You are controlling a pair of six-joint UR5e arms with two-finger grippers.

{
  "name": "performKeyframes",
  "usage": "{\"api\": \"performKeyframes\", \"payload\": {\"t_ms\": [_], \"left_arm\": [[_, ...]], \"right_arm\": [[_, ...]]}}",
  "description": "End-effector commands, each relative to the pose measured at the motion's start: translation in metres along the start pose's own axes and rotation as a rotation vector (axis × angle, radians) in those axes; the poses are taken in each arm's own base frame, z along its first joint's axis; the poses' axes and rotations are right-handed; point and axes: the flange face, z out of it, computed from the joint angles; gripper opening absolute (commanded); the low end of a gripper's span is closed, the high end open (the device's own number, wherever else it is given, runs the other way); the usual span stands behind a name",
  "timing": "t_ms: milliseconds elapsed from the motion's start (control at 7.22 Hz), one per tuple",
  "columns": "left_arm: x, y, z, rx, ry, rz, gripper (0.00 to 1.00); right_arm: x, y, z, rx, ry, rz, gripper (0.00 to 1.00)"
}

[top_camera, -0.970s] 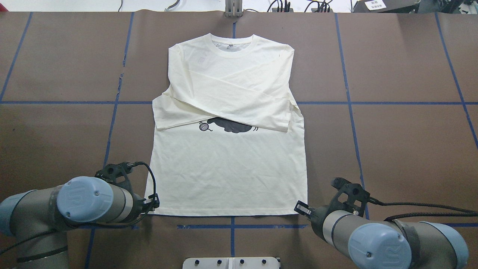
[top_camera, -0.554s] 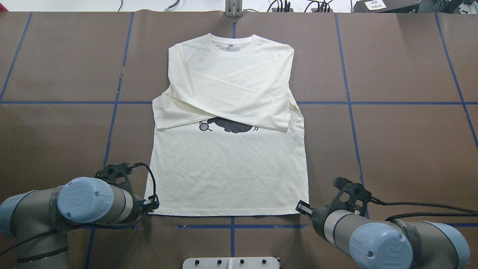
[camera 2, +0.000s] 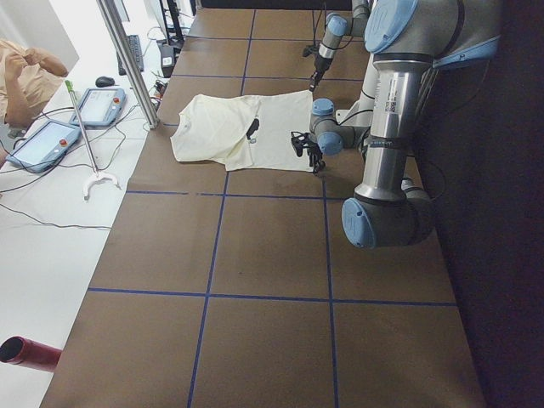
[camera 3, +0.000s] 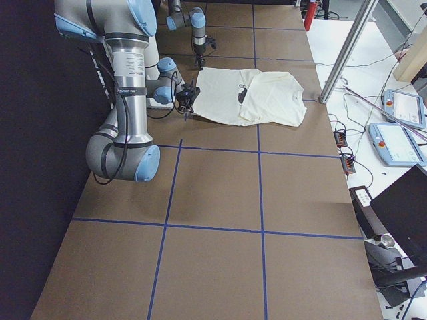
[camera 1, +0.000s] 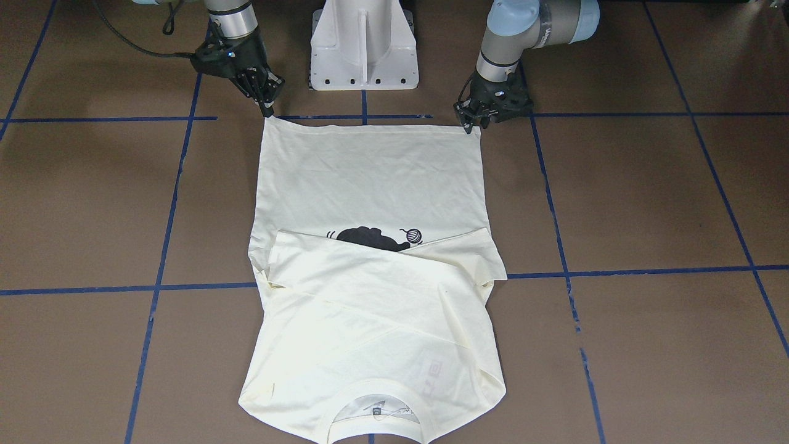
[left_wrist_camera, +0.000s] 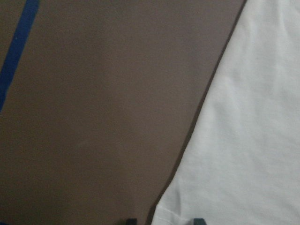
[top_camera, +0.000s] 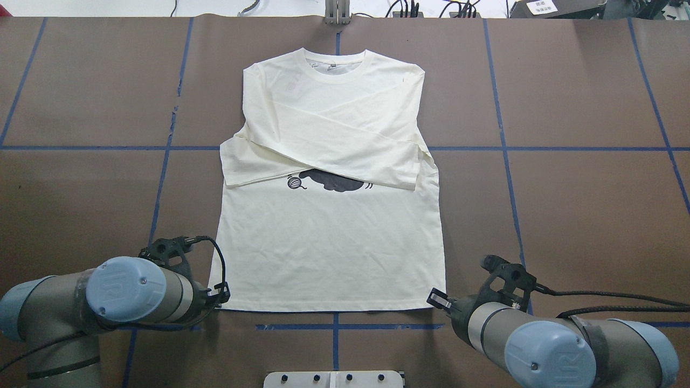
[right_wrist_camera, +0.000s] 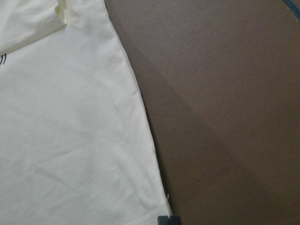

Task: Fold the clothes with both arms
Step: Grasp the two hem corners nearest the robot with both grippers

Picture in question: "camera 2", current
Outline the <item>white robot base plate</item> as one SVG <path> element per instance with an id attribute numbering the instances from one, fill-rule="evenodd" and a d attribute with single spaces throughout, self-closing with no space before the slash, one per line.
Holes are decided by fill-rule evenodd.
<path id="1" fill-rule="evenodd" d="M 368 128 L 371 125 L 373 117 L 376 85 L 376 78 L 365 78 L 359 98 L 349 109 L 336 111 L 337 122 L 342 126 Z"/>

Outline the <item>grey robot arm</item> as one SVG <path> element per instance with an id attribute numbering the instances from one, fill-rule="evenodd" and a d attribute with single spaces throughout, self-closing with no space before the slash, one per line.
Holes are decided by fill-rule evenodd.
<path id="1" fill-rule="evenodd" d="M 501 13 L 498 1 L 355 1 L 350 17 L 327 17 L 309 86 L 317 87 L 344 37 L 359 37 L 370 54 L 360 98 L 342 121 L 329 99 L 317 99 L 308 132 L 291 143 L 314 171 L 323 156 L 360 150 L 363 179 L 342 207 L 354 246 L 409 246 L 432 232 L 430 197 L 405 174 L 417 116 L 436 71 L 495 55 Z"/>
<path id="2" fill-rule="evenodd" d="M 352 16 L 342 17 L 332 13 L 326 18 L 326 28 L 320 45 L 314 51 L 314 73 L 309 79 L 309 91 L 314 92 L 330 68 L 335 53 L 342 48 L 345 36 L 365 38 L 365 30 L 371 16 L 372 1 L 353 1 Z"/>

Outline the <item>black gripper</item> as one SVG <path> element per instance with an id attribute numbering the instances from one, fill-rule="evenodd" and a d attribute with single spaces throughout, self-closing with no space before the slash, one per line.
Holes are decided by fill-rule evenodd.
<path id="1" fill-rule="evenodd" d="M 314 59 L 314 73 L 309 80 L 309 90 L 315 91 L 317 85 L 319 84 L 320 79 L 328 71 L 332 63 L 331 59 L 324 58 L 318 54 Z"/>
<path id="2" fill-rule="evenodd" d="M 320 147 L 314 142 L 308 142 L 305 145 L 309 157 L 309 166 L 312 167 L 312 173 L 318 174 L 326 166 Z"/>

